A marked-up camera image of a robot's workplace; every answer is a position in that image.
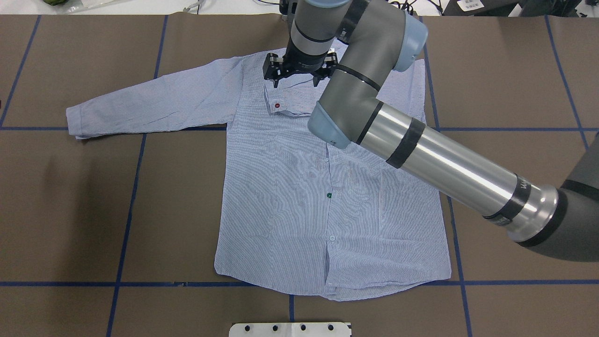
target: white plastic part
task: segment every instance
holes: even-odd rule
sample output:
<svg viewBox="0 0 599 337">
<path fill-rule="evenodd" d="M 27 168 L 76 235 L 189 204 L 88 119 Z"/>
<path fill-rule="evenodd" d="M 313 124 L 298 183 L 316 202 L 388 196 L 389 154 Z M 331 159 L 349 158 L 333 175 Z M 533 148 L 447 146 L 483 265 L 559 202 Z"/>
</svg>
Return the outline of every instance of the white plastic part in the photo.
<svg viewBox="0 0 599 337">
<path fill-rule="evenodd" d="M 237 323 L 229 330 L 229 337 L 351 337 L 351 326 L 342 322 Z"/>
</svg>

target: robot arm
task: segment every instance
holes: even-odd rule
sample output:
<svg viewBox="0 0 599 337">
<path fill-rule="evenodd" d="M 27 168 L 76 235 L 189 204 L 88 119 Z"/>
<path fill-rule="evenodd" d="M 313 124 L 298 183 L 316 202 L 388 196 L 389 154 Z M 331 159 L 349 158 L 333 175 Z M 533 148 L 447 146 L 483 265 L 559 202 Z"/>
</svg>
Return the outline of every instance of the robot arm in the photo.
<svg viewBox="0 0 599 337">
<path fill-rule="evenodd" d="M 316 86 L 331 77 L 308 122 L 314 135 L 340 149 L 361 145 L 504 227 L 532 251 L 599 261 L 599 142 L 562 188 L 533 185 L 377 100 L 391 70 L 408 69 L 420 54 L 424 24 L 384 0 L 291 5 L 296 2 L 286 54 L 267 56 L 265 79 L 312 73 Z M 349 45 L 338 64 L 328 53 L 335 37 Z"/>
</svg>

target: light blue dress shirt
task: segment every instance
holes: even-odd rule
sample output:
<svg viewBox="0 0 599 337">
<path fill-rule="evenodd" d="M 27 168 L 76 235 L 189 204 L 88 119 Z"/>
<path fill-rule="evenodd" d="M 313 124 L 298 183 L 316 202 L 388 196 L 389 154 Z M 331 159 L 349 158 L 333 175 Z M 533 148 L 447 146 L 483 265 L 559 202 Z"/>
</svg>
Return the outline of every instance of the light blue dress shirt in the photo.
<svg viewBox="0 0 599 337">
<path fill-rule="evenodd" d="M 335 43 L 339 57 L 345 45 Z M 284 50 L 275 50 L 283 54 Z M 307 128 L 328 80 L 262 78 L 266 52 L 216 60 L 67 109 L 80 139 L 227 123 L 214 267 L 261 287 L 332 300 L 379 297 L 450 277 L 438 191 L 352 143 Z M 424 121 L 422 60 L 378 98 Z"/>
</svg>

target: shirt cuff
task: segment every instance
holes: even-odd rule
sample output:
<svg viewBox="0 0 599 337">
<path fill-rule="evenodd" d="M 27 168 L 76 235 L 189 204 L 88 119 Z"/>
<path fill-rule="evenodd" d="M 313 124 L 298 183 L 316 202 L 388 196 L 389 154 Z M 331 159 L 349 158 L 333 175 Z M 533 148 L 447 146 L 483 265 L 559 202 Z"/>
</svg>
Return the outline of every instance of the shirt cuff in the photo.
<svg viewBox="0 0 599 337">
<path fill-rule="evenodd" d="M 81 108 L 79 106 L 66 108 L 66 123 L 69 126 L 69 134 L 71 136 L 82 136 Z"/>
</svg>

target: shirt sleeve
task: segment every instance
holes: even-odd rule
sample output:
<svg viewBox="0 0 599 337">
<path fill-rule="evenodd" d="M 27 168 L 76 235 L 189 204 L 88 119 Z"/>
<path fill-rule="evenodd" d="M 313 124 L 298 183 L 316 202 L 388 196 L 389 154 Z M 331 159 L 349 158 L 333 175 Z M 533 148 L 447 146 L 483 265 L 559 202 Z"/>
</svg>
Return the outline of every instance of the shirt sleeve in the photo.
<svg viewBox="0 0 599 337">
<path fill-rule="evenodd" d="M 70 107 L 69 134 L 86 139 L 228 123 L 241 96 L 243 61 L 219 59 Z"/>
</svg>

